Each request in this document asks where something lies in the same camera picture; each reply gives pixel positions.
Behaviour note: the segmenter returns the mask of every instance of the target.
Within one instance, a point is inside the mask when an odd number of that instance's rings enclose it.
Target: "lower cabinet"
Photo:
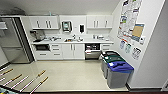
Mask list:
[[[61,44],[49,44],[49,51],[34,51],[36,60],[62,60]]]
[[[36,60],[85,59],[84,44],[49,44],[50,51],[36,51]]]
[[[84,44],[62,44],[63,59],[85,59]]]
[[[113,46],[113,43],[106,43],[106,44],[101,43],[100,44],[100,50],[102,50],[102,51],[113,50],[112,46]]]

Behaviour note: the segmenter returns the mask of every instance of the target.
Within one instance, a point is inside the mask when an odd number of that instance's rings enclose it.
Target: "faucet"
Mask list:
[[[74,37],[74,39],[75,39],[76,38],[75,34],[72,37]]]

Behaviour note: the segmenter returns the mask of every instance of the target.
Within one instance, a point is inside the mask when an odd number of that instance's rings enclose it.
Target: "trash bin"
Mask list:
[[[116,61],[107,63],[108,65],[108,76],[107,85],[110,89],[124,87],[129,74],[134,68],[124,61]]]
[[[107,76],[108,76],[108,66],[107,66],[107,63],[110,63],[110,62],[115,62],[115,61],[125,61],[122,57],[118,56],[118,55],[110,55],[110,56],[106,56],[104,57],[103,59],[103,66],[104,66],[104,78],[107,79]]]
[[[114,52],[114,51],[106,51],[106,52],[101,53],[101,56],[102,56],[103,59],[104,59],[104,57],[110,56],[110,55],[120,56],[117,52]],[[103,59],[102,59],[102,63],[101,63],[101,69],[104,72],[104,61],[103,61]]]

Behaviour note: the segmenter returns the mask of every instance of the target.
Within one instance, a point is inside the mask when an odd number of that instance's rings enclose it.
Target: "gray floor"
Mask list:
[[[31,79],[35,78],[41,71],[46,72],[37,78],[24,92],[30,92],[40,81],[48,77],[36,92],[57,92],[57,91],[128,91],[126,87],[109,89],[107,81],[101,71],[101,62],[98,60],[83,61],[37,61],[31,64],[11,64],[6,70],[13,68],[10,73],[1,76],[6,79],[0,82],[1,85],[19,74],[22,76],[7,85],[12,87],[25,76],[29,76],[15,89],[20,90]]]

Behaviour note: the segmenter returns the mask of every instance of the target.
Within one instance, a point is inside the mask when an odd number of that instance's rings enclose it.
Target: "white cabinet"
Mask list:
[[[84,44],[62,44],[63,59],[85,59]]]
[[[29,16],[30,23],[33,29],[39,29],[39,19],[38,16]]]
[[[34,54],[36,60],[62,60],[62,47],[61,44],[49,44],[50,51],[36,51]]]
[[[53,60],[62,60],[62,45],[61,44],[50,44],[51,58]]]
[[[74,44],[74,59],[85,59],[85,45]]]
[[[113,16],[87,16],[87,28],[112,28]]]
[[[50,51],[35,51],[36,60],[49,60],[51,57]]]
[[[102,51],[108,51],[108,50],[113,50],[113,44],[109,43],[109,44],[100,44],[100,50]]]
[[[59,29],[58,16],[29,16],[33,29]]]
[[[105,28],[112,28],[113,26],[113,16],[108,15],[105,17]]]

